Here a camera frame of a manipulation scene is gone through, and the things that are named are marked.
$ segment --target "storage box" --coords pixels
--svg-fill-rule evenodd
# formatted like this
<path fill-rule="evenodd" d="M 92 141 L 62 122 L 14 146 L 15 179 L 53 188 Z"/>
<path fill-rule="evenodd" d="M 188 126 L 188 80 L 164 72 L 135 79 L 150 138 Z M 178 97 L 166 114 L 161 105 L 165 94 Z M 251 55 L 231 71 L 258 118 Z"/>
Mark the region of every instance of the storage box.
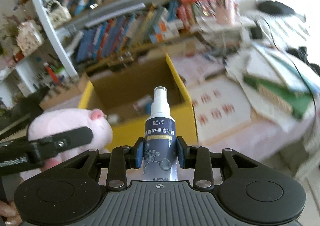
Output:
<path fill-rule="evenodd" d="M 43 101 L 40 102 L 39 106 L 43 110 L 47 110 L 49 108 L 52 108 L 60 103 L 65 102 L 66 100 L 70 100 L 71 98 L 81 95 L 89 82 L 89 78 L 86 74 L 83 74 L 79 81 L 76 84 L 69 84 L 68 88 L 62 88 L 62 87 L 56 87 L 55 91 L 50 91 L 51 98 L 46 96 Z"/>
<path fill-rule="evenodd" d="M 123 120 L 121 124 L 112 126 L 113 140 L 106 146 L 108 150 L 123 145 L 133 146 L 139 137 L 144 136 L 148 115 L 139 116 L 132 104 L 147 94 L 153 97 L 157 86 L 164 86 L 168 90 L 168 102 L 171 116 L 176 121 L 177 135 L 182 136 L 188 145 L 196 145 L 191 98 L 168 55 L 89 82 L 78 107 L 99 108 L 107 115 L 118 114 Z"/>

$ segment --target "yellow box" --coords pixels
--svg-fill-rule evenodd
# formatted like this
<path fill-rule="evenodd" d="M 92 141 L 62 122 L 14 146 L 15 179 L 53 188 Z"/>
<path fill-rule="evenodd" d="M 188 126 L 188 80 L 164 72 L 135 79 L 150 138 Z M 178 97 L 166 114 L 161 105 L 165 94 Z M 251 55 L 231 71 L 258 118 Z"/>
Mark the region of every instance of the yellow box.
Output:
<path fill-rule="evenodd" d="M 148 115 L 139 116 L 132 104 L 147 94 L 153 96 L 157 86 L 168 90 L 170 113 L 176 121 L 177 135 L 182 136 L 188 145 L 196 145 L 191 98 L 168 55 L 88 82 L 78 108 L 99 108 L 107 115 L 117 113 L 120 118 L 125 117 L 121 124 L 112 126 L 113 140 L 106 148 L 133 146 L 138 137 L 144 137 Z"/>

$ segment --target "glasses cleaner spray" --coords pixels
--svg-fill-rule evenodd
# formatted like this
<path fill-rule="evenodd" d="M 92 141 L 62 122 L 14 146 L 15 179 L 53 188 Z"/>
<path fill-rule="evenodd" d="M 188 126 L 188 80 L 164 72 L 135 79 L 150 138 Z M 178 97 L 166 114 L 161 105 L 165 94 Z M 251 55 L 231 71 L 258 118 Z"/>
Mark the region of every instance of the glasses cleaner spray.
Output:
<path fill-rule="evenodd" d="M 177 181 L 176 123 L 170 116 L 165 87 L 156 87 L 151 116 L 146 120 L 144 181 Z"/>

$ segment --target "plush pig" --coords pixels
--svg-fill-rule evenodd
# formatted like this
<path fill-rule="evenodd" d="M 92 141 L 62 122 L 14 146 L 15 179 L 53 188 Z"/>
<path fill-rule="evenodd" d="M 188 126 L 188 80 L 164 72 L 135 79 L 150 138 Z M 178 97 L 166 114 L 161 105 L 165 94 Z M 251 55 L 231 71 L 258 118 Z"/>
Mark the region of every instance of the plush pig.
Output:
<path fill-rule="evenodd" d="M 44 113 L 37 117 L 28 128 L 29 141 L 84 126 L 92 130 L 93 139 L 90 144 L 60 153 L 57 157 L 47 160 L 41 170 L 36 169 L 23 172 L 21 173 L 21 177 L 24 180 L 29 179 L 40 171 L 45 171 L 88 149 L 99 149 L 101 153 L 105 153 L 107 150 L 104 146 L 112 141 L 111 126 L 108 121 L 106 121 L 103 112 L 99 109 L 60 109 Z"/>

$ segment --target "bottle cap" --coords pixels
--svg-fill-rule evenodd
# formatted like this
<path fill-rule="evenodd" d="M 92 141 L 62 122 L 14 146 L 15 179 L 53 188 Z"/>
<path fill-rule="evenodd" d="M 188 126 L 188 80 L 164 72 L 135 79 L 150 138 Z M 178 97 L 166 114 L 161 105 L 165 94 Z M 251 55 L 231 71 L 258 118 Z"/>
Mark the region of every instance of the bottle cap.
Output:
<path fill-rule="evenodd" d="M 165 87 L 156 87 L 151 105 L 151 116 L 153 115 L 170 116 L 170 106 L 168 103 L 168 93 Z"/>

